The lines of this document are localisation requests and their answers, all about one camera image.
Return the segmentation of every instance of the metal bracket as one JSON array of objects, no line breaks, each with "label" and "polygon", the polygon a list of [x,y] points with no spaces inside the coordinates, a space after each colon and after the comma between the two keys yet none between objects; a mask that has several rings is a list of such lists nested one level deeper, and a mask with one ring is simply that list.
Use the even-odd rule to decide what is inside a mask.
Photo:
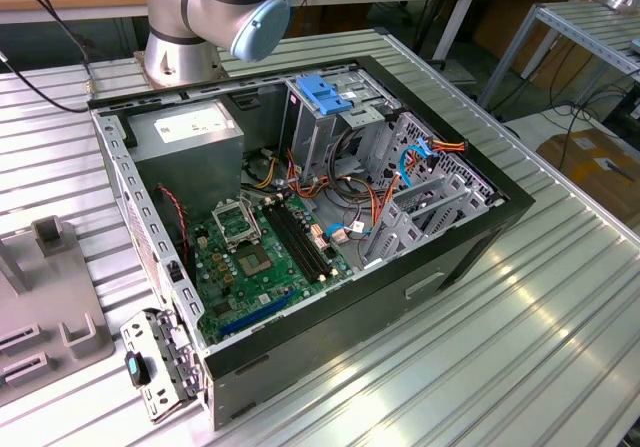
[{"label": "metal bracket", "polygon": [[[200,367],[182,326],[169,312],[139,312],[120,328],[128,352],[140,354],[148,382],[136,385],[151,421],[162,422],[195,399],[202,385]],[[129,373],[132,366],[127,364]]]}]

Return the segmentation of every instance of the green circuit board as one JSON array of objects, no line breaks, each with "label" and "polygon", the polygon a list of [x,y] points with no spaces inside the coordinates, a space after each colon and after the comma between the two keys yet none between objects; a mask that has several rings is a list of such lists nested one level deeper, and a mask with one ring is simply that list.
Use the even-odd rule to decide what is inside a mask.
[{"label": "green circuit board", "polygon": [[[292,197],[284,205],[299,223],[315,223],[299,198]],[[197,256],[196,290],[205,307],[198,327],[207,342],[220,342],[232,333],[229,328],[237,326],[238,322],[247,324],[246,328],[352,274],[342,255],[331,249],[331,255],[324,252],[320,255],[335,269],[334,275],[328,275],[322,282],[309,282],[275,233],[262,207],[254,206],[252,212],[261,232],[260,243],[246,242],[239,245],[236,252],[227,250],[215,219],[189,228],[190,243],[195,246]],[[228,235],[242,232],[247,227],[246,220],[236,214],[220,220]]]}]

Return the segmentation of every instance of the grey holder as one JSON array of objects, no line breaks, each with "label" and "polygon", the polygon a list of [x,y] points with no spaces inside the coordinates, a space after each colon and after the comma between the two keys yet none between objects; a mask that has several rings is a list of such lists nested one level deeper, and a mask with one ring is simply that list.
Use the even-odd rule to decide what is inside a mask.
[{"label": "grey holder", "polygon": [[31,227],[0,241],[0,406],[114,349],[73,226]]}]

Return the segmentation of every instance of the motherboard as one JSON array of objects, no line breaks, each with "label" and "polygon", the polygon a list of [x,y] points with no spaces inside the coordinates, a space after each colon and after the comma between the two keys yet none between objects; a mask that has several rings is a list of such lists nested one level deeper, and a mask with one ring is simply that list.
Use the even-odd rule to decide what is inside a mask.
[{"label": "motherboard", "polygon": [[220,342],[353,273],[337,249],[318,246],[314,225],[302,201],[291,196],[256,206],[244,200],[222,205],[210,220],[190,227],[195,285],[205,306],[198,327],[208,342]]}]

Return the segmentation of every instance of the red wire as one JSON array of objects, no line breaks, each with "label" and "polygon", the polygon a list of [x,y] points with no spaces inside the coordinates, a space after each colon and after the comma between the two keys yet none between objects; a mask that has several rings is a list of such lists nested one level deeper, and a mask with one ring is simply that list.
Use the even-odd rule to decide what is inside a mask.
[{"label": "red wire", "polygon": [[171,203],[173,203],[173,206],[176,208],[176,211],[178,212],[178,217],[180,218],[180,228],[182,229],[182,244],[184,245],[184,264],[185,264],[184,268],[186,269],[187,268],[187,252],[189,250],[189,246],[187,243],[187,224],[184,221],[184,209],[180,205],[180,202],[178,202],[178,199],[176,199],[175,195],[173,195],[171,191],[169,191],[169,189],[161,185],[158,185],[158,189],[167,197],[169,197],[169,200],[171,200]]}]

